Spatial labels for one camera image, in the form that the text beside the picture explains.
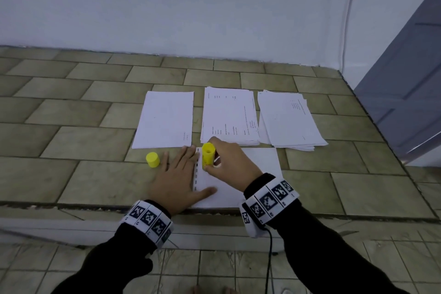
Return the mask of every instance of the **door panel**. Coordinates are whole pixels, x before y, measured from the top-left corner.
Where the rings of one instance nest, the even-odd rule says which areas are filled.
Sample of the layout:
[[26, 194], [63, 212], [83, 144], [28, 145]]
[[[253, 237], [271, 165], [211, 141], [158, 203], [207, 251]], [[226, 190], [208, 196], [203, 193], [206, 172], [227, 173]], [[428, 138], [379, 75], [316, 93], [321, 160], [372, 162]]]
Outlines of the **door panel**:
[[400, 157], [441, 131], [441, 0], [425, 0], [355, 89]]

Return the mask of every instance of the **cable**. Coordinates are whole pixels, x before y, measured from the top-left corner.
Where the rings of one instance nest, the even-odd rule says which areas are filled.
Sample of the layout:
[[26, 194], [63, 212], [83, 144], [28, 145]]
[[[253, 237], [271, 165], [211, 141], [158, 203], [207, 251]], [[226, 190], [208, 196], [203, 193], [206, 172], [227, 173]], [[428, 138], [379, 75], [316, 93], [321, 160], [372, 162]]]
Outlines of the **cable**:
[[[273, 254], [273, 235], [268, 228], [264, 228], [264, 230], [269, 233], [269, 254], [268, 254], [268, 267], [266, 269], [266, 281], [265, 281], [265, 294], [268, 293], [268, 278], [269, 278], [269, 270], [271, 269], [271, 256]], [[274, 292], [274, 283], [273, 283], [273, 270], [271, 270], [271, 286], [273, 287]]]
[[353, 0], [349, 0], [349, 3], [348, 3], [348, 11], [346, 12], [345, 26], [343, 29], [343, 51], [341, 54], [341, 74], [342, 75], [343, 75], [343, 72], [345, 71], [346, 41], [348, 40], [348, 22], [349, 22], [349, 15], [351, 13], [351, 8], [352, 8], [352, 1]]

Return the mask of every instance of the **hollow yellow cylinder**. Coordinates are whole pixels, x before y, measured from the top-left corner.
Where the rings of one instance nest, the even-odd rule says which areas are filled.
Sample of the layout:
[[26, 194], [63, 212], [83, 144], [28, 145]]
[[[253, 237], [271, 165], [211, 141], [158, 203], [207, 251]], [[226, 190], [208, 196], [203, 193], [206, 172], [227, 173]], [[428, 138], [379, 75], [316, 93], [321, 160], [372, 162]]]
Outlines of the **hollow yellow cylinder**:
[[216, 148], [210, 142], [204, 143], [202, 146], [202, 166], [213, 165], [214, 154], [216, 153]]
[[156, 152], [149, 152], [146, 156], [146, 161], [150, 167], [157, 167], [160, 163], [159, 156]]

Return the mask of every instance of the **stack of paper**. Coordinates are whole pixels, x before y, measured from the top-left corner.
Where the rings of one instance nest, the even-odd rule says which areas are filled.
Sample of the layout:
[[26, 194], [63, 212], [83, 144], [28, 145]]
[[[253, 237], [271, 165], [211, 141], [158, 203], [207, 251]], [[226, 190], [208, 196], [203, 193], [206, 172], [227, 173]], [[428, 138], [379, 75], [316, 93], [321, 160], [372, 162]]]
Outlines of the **stack of paper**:
[[193, 95], [148, 91], [132, 148], [191, 146]]
[[313, 151], [327, 145], [300, 93], [265, 90], [257, 95], [260, 106], [259, 134], [262, 143], [275, 147]]
[[205, 88], [201, 142], [208, 142], [212, 136], [240, 145], [260, 143], [252, 91]]
[[[262, 172], [268, 172], [277, 178], [282, 178], [279, 157], [275, 148], [246, 147], [242, 150]], [[243, 193], [241, 191], [214, 178], [202, 169], [202, 156], [199, 156], [193, 176], [193, 191], [202, 191], [211, 186], [218, 189], [212, 196], [196, 203], [193, 208], [236, 208], [239, 206], [239, 202], [243, 200]]]

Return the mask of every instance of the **aruco marker wristband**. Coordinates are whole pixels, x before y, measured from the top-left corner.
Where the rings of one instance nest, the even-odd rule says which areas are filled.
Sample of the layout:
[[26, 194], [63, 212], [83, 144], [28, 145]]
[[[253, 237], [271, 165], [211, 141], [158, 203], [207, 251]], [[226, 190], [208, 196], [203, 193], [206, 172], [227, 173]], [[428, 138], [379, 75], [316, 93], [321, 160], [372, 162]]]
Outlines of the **aruco marker wristband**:
[[137, 201], [119, 222], [143, 232], [160, 249], [173, 232], [173, 222], [161, 210], [145, 201]]
[[299, 194], [286, 180], [274, 178], [240, 205], [247, 233], [257, 238], [265, 231], [265, 224], [288, 207]]

